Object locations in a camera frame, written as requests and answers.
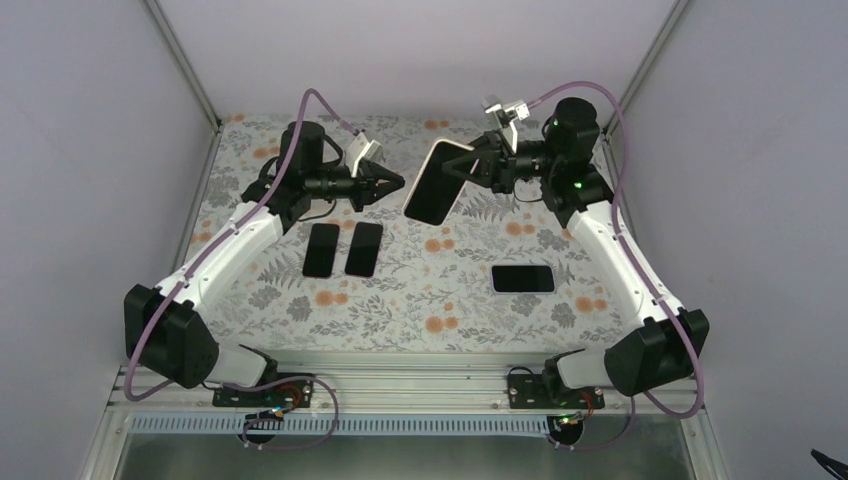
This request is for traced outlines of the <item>floral table mat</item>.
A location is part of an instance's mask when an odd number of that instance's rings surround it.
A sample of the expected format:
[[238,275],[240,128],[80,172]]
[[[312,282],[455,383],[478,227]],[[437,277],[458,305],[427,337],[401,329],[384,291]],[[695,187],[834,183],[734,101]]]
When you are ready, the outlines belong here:
[[[446,221],[404,217],[398,191],[355,212],[316,200],[264,250],[204,321],[222,343],[263,350],[551,352],[613,343],[623,321],[599,271],[544,207],[536,182],[512,194],[464,189]],[[375,273],[347,275],[359,222],[384,228]],[[336,224],[332,275],[302,274],[313,225]],[[547,265],[548,294],[494,291],[494,265]]]

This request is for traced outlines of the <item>aluminium rail frame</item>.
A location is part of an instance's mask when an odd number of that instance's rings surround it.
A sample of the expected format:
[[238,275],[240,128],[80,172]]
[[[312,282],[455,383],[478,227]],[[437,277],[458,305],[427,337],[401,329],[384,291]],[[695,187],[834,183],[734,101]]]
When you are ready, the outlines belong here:
[[[539,367],[539,354],[283,353],[281,367],[322,385],[295,413],[544,415],[511,409],[506,373]],[[723,479],[727,472],[705,413],[677,420],[650,402],[630,416],[627,398],[603,389],[604,409],[585,423],[577,451],[543,437],[277,435],[267,449],[236,434],[145,434],[142,413],[246,414],[217,408],[210,391],[171,387],[132,403],[109,398],[83,469],[86,479]]]

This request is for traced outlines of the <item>aluminium corner post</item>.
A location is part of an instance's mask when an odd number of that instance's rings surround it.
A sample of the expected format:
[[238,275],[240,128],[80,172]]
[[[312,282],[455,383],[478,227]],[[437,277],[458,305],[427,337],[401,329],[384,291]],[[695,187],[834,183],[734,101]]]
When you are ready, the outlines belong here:
[[157,0],[142,0],[141,3],[148,10],[158,33],[166,44],[170,56],[175,61],[177,69],[187,83],[188,88],[191,91],[195,102],[204,114],[207,123],[214,131],[218,131],[221,125],[220,115],[217,113],[209,95],[206,92],[206,89],[203,87],[202,82],[191,64],[187,52],[181,44],[176,30],[170,22],[161,2]]
[[623,112],[627,111],[628,107],[639,93],[642,84],[651,73],[655,63],[663,53],[666,44],[671,40],[678,24],[687,14],[691,4],[692,1],[690,0],[676,0],[673,2],[671,9],[665,16],[663,23],[619,100],[619,105]]

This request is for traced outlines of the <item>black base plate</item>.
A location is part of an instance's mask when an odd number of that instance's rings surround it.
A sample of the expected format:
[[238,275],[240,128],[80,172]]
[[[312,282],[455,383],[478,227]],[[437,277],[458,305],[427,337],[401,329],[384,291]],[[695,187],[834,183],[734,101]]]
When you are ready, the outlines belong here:
[[274,408],[309,408],[314,390],[314,377],[310,373],[276,372],[259,385],[265,385],[283,378],[294,377],[286,383],[257,392],[245,392],[222,386],[214,390],[212,405],[217,408],[255,408],[270,410]]
[[540,375],[510,372],[506,375],[506,393],[511,409],[516,410],[579,410],[604,409],[603,391],[597,387],[570,389],[546,384]]

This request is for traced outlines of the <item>black object bottom corner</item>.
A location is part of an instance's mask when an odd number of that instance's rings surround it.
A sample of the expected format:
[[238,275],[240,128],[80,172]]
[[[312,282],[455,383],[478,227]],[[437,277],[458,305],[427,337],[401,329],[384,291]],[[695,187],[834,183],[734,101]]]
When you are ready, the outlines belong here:
[[816,449],[812,449],[810,454],[816,463],[836,480],[847,480],[848,466],[846,463],[834,459]]

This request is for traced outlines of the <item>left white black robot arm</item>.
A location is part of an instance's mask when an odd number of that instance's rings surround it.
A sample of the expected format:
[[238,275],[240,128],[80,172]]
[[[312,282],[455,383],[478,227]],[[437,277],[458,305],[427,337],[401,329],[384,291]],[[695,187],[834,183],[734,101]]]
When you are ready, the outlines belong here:
[[313,201],[346,199],[360,212],[405,185],[380,165],[382,145],[362,131],[341,148],[324,127],[294,121],[281,135],[278,156],[258,178],[221,229],[184,265],[153,287],[137,284],[124,298],[127,374],[140,366],[167,384],[233,386],[255,405],[278,391],[272,358],[246,346],[223,346],[204,318],[219,297],[264,250],[279,241]]

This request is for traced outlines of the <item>left aluminium corner post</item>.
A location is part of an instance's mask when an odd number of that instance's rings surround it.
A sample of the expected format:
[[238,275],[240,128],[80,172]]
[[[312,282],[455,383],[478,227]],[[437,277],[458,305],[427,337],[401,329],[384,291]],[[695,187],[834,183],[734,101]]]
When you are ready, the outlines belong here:
[[187,52],[181,44],[176,30],[170,22],[161,2],[157,0],[142,0],[141,3],[148,10],[158,33],[166,44],[170,56],[175,61],[177,69],[187,83],[188,88],[191,91],[195,102],[204,114],[207,123],[214,131],[218,131],[221,125],[220,115],[217,113],[209,95],[206,92],[206,89],[203,87],[202,82],[191,64]]

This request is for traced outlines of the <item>phone in grey case bottom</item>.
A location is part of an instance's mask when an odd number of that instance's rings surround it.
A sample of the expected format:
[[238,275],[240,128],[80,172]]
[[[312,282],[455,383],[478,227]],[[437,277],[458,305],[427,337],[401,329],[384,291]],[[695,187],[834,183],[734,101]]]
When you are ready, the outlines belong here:
[[494,265],[491,280],[501,294],[548,294],[556,290],[553,270],[547,265]]

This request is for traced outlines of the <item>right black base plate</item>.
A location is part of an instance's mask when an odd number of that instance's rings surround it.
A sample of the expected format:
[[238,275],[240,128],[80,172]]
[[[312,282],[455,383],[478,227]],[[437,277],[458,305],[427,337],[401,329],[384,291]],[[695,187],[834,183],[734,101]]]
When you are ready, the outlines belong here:
[[506,375],[506,393],[511,409],[516,410],[579,410],[604,409],[603,391],[597,387],[570,389],[546,384],[540,375],[510,372]]

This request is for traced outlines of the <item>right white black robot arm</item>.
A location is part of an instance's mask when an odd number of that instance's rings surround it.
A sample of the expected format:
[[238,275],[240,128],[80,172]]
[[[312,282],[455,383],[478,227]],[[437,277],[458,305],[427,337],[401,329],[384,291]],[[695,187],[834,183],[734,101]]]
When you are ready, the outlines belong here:
[[620,204],[592,163],[601,134],[594,106],[581,98],[559,101],[542,137],[522,141],[517,124],[529,116],[523,101],[488,100],[492,128],[466,154],[448,158],[445,174],[510,193],[518,179],[536,178],[542,201],[576,239],[601,274],[627,327],[611,347],[579,349],[548,359],[541,391],[565,407],[580,388],[611,386],[626,397],[648,394],[685,378],[704,393],[700,353],[709,333],[701,310],[690,310],[664,286],[620,217]]

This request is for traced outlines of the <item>right aluminium corner post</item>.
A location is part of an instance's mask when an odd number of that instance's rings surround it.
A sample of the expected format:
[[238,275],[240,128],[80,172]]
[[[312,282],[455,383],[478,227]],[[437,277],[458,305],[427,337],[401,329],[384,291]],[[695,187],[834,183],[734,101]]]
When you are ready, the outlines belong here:
[[690,0],[676,0],[673,2],[671,9],[665,16],[663,23],[619,100],[619,105],[623,112],[627,111],[628,107],[639,93],[642,84],[651,73],[655,63],[663,53],[666,44],[671,40],[678,24],[687,14],[691,4],[692,1]]

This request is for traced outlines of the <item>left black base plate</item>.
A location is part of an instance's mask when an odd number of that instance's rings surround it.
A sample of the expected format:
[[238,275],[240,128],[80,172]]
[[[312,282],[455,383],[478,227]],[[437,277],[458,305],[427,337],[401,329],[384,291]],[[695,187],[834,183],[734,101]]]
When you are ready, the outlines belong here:
[[286,383],[257,392],[245,392],[222,386],[214,390],[212,405],[217,408],[255,408],[270,410],[274,408],[309,408],[314,390],[314,377],[310,373],[276,372],[259,385],[265,385],[283,378],[294,377]]

